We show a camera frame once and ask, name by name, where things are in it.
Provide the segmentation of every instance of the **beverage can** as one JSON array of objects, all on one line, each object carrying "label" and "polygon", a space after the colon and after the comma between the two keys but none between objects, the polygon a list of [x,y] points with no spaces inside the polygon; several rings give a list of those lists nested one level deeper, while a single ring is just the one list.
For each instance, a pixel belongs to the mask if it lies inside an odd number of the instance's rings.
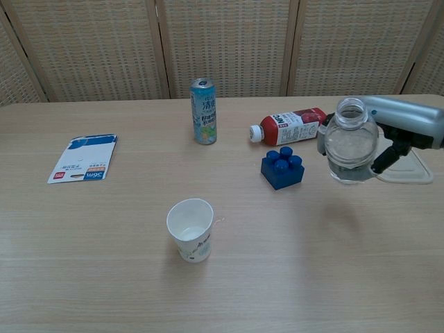
[{"label": "beverage can", "polygon": [[209,78],[193,80],[189,88],[194,137],[199,144],[213,144],[216,130],[216,87]]}]

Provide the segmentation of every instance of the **can lid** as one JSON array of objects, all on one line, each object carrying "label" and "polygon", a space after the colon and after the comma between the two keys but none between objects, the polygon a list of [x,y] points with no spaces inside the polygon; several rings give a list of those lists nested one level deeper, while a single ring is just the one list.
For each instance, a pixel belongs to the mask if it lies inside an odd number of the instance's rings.
[{"label": "can lid", "polygon": [[213,87],[213,81],[210,78],[197,78],[191,83],[191,88],[205,89]]},{"label": "can lid", "polygon": [[261,142],[264,138],[264,131],[259,125],[250,126],[250,140],[251,142]]}]

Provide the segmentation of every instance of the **clear jar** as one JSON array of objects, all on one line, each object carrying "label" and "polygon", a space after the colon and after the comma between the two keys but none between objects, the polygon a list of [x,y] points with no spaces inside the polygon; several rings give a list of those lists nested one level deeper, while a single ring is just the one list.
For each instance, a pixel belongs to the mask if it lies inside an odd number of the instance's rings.
[{"label": "clear jar", "polygon": [[325,152],[332,176],[345,184],[373,177],[378,128],[364,103],[355,97],[339,102],[325,133]]}]

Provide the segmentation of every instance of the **woven folding screen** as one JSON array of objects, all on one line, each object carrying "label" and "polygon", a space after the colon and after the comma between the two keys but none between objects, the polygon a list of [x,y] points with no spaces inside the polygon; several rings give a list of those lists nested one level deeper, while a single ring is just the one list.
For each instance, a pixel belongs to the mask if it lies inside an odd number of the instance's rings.
[{"label": "woven folding screen", "polygon": [[433,0],[308,0],[290,94],[392,94]]},{"label": "woven folding screen", "polygon": [[39,95],[19,59],[3,23],[5,23],[4,20],[0,20],[0,106],[38,102],[40,101]]},{"label": "woven folding screen", "polygon": [[31,62],[35,57],[40,63],[54,99],[159,99],[147,3],[10,0],[9,7],[29,40]]},{"label": "woven folding screen", "polygon": [[160,1],[174,97],[198,77],[213,78],[219,96],[278,96],[289,0]]},{"label": "woven folding screen", "polygon": [[430,41],[429,48],[423,55],[422,64],[418,64],[418,74],[413,78],[409,94],[438,94],[444,96],[444,23],[438,27],[437,34]]}]

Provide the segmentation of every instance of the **white bottle cap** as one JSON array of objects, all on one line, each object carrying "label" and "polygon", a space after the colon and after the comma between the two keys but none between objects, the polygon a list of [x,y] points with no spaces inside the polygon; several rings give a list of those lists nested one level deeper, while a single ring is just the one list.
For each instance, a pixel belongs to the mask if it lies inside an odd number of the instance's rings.
[{"label": "white bottle cap", "polygon": [[261,126],[259,125],[250,126],[251,142],[261,142],[263,138],[264,138],[264,132],[262,131]]}]

